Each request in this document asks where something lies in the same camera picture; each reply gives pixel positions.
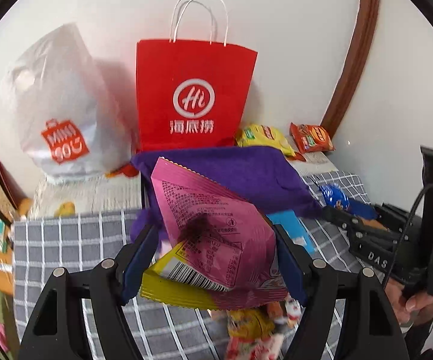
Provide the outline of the person's right hand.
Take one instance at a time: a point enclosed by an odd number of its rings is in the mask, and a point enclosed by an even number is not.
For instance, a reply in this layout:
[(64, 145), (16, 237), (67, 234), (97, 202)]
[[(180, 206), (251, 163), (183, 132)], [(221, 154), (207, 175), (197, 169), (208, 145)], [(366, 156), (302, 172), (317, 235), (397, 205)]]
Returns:
[(400, 325), (413, 322), (414, 325), (422, 325), (433, 319), (433, 296), (426, 292), (419, 292), (409, 299), (403, 295), (404, 286), (389, 279), (385, 286), (385, 293), (395, 312)]

